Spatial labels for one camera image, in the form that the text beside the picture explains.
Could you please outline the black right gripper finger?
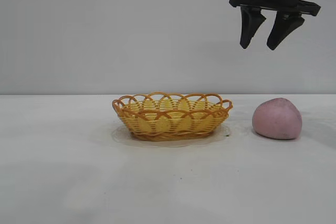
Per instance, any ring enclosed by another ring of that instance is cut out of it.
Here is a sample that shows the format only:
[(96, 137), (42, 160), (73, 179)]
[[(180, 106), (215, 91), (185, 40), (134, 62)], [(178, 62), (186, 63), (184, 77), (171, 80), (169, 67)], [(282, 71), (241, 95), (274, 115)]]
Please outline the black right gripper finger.
[(277, 12), (271, 33), (267, 39), (267, 46), (275, 50), (280, 43), (294, 30), (304, 23), (301, 13)]
[(240, 11), (242, 15), (240, 45), (246, 49), (266, 17), (259, 7), (241, 7)]

